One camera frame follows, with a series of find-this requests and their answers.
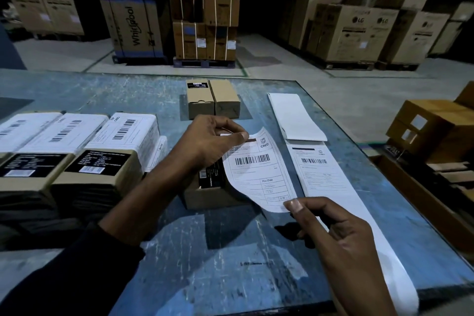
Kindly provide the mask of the folded white blank label stack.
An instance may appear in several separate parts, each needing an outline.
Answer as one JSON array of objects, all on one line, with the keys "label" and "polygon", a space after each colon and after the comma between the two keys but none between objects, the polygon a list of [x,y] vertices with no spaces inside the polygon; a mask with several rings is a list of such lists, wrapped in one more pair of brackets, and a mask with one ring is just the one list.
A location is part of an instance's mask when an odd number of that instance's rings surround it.
[{"label": "folded white blank label stack", "polygon": [[297,94],[268,93],[268,98],[284,139],[328,141],[325,133],[311,119]]}]

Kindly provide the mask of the long white label liner strip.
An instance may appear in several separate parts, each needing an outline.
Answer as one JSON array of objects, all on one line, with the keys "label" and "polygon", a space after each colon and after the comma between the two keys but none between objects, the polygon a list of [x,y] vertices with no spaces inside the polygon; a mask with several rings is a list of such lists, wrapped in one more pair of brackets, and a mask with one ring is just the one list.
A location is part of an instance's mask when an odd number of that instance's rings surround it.
[{"label": "long white label liner strip", "polygon": [[340,203],[335,203],[369,223],[375,238],[375,246],[383,276],[398,315],[416,315],[418,313],[419,298],[412,280],[359,195],[344,198]]}]

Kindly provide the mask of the tall blue printed appliance carton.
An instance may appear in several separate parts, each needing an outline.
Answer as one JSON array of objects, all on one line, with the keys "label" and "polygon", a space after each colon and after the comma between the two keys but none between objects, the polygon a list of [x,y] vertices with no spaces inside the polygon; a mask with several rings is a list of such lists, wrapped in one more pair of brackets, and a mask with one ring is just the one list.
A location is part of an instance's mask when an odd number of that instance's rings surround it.
[{"label": "tall blue printed appliance carton", "polygon": [[99,0],[116,59],[164,58],[157,0]]}]

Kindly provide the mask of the small plain cardboard box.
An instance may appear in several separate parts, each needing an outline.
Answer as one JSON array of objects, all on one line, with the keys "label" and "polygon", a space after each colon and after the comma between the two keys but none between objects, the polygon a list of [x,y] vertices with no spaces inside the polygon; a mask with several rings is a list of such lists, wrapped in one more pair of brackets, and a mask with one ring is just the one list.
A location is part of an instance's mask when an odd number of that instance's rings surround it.
[{"label": "small plain cardboard box", "polygon": [[238,119],[240,117],[241,102],[230,81],[227,79],[211,79],[209,82],[215,101],[215,115]]}]

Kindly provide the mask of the wooden crate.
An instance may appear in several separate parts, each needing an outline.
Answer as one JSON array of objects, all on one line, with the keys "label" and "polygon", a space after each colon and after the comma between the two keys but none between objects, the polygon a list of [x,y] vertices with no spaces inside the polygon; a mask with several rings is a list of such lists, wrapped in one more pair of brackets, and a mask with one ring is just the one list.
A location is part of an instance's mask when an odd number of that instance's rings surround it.
[{"label": "wooden crate", "polygon": [[459,214],[385,155],[369,157],[390,183],[470,263],[474,264],[474,228]]}]

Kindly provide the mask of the dark wooden pallet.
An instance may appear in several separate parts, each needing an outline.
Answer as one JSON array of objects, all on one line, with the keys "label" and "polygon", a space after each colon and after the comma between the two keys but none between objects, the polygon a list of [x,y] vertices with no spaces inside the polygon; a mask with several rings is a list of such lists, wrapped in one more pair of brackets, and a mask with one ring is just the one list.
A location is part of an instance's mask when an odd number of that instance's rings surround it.
[{"label": "dark wooden pallet", "polygon": [[313,61],[325,71],[372,71],[375,68],[375,62],[325,61],[319,57],[314,57]]},{"label": "dark wooden pallet", "polygon": [[175,68],[235,68],[235,61],[204,60],[204,59],[177,59],[173,58]]},{"label": "dark wooden pallet", "polygon": [[407,63],[388,63],[384,61],[378,61],[375,63],[375,69],[381,71],[416,71],[420,64],[407,64]]}]

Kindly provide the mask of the person's left hand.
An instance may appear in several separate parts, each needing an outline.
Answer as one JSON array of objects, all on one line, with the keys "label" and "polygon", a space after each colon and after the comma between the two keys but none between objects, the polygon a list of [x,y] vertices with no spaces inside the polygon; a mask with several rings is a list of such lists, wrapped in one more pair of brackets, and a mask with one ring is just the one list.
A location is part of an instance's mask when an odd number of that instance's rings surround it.
[{"label": "person's left hand", "polygon": [[210,135],[229,135],[238,132],[246,130],[226,116],[198,115],[165,161],[171,170],[180,175],[194,174],[220,159],[207,156],[207,141]]}]

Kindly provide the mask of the white barcode shipping label sticker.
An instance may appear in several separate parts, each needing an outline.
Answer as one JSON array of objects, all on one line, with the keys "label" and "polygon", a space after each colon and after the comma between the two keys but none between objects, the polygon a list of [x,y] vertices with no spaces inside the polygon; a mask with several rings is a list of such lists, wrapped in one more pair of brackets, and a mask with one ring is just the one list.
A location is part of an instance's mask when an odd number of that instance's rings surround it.
[{"label": "white barcode shipping label sticker", "polygon": [[266,128],[232,147],[222,157],[230,185],[263,210],[288,213],[286,201],[297,197],[281,151]]}]

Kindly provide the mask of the plain brown box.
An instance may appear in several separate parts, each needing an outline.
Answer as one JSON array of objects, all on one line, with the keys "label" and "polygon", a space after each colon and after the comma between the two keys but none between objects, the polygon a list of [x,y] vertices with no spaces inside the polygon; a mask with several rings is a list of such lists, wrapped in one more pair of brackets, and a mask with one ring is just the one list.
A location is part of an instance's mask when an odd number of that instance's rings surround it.
[{"label": "plain brown box", "polygon": [[468,82],[454,102],[474,110],[474,80]]}]

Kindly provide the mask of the group of large appliance cartons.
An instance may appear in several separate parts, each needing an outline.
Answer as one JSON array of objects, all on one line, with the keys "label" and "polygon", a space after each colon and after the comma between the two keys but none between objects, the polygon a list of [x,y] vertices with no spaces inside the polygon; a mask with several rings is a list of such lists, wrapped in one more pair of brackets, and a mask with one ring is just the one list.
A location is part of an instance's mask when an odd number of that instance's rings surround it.
[{"label": "group of large appliance cartons", "polygon": [[286,0],[277,36],[311,59],[421,64],[471,19],[474,0]]}]

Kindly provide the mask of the white strapped brown carton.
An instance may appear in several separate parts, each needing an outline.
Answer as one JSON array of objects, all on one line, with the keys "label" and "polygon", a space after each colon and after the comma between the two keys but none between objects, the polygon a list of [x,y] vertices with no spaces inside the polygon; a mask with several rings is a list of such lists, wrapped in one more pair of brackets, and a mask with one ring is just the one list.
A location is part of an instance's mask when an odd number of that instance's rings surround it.
[{"label": "white strapped brown carton", "polygon": [[206,26],[204,23],[174,21],[173,34],[178,60],[206,60]]},{"label": "white strapped brown carton", "polygon": [[203,0],[203,8],[205,25],[238,27],[240,0]]},{"label": "white strapped brown carton", "polygon": [[206,25],[206,59],[235,61],[237,48],[237,27]]},{"label": "white strapped brown carton", "polygon": [[172,21],[189,21],[202,23],[203,0],[170,0]]}]

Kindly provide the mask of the wooden plank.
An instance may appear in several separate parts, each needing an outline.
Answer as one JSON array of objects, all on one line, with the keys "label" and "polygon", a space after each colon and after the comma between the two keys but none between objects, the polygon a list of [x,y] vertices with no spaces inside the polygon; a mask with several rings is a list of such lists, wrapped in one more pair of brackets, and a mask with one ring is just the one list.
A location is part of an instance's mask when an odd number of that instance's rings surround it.
[{"label": "wooden plank", "polygon": [[474,170],[440,172],[438,175],[452,184],[474,182]]},{"label": "wooden plank", "polygon": [[451,173],[471,170],[469,162],[427,163],[426,165],[435,173]]}]

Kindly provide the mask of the person's right hand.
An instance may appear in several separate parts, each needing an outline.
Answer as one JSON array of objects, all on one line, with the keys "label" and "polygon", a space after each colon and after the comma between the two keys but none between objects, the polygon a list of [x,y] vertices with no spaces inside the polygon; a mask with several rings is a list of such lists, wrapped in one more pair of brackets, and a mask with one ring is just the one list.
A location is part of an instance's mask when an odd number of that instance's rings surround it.
[{"label": "person's right hand", "polygon": [[316,216],[307,209],[293,217],[301,227],[297,238],[311,239],[326,270],[381,269],[369,223],[333,203],[334,217]]}]

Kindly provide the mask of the cardboard box large black label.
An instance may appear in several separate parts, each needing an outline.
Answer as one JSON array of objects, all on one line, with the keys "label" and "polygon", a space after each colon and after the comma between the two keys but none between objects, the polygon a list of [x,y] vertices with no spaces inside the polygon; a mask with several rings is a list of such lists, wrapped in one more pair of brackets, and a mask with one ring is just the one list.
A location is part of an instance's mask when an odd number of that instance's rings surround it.
[{"label": "cardboard box large black label", "polygon": [[116,206],[142,179],[134,150],[84,149],[51,184],[66,216],[98,217]]},{"label": "cardboard box large black label", "polygon": [[0,211],[56,209],[50,187],[73,153],[16,153],[0,165]]}]

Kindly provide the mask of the person's right forearm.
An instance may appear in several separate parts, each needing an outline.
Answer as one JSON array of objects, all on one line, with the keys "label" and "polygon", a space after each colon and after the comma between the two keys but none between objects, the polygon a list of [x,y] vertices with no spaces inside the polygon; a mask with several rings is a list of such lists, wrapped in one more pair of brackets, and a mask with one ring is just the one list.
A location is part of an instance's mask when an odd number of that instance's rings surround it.
[{"label": "person's right forearm", "polygon": [[338,316],[398,316],[380,268],[325,270]]}]

